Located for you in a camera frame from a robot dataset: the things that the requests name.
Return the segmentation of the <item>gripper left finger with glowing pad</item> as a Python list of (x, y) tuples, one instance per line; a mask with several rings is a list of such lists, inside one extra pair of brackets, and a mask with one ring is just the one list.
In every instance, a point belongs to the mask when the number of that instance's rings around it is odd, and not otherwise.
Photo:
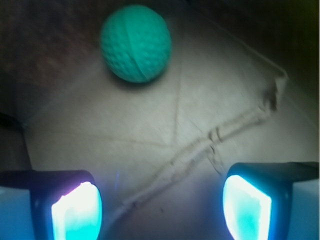
[(86, 170), (0, 173), (2, 240), (96, 240), (102, 198)]

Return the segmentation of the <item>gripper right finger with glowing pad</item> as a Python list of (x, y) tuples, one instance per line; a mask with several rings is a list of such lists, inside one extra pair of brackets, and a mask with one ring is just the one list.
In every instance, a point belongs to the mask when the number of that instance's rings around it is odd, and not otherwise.
[(238, 162), (226, 175), (222, 197), (234, 240), (318, 240), (318, 162)]

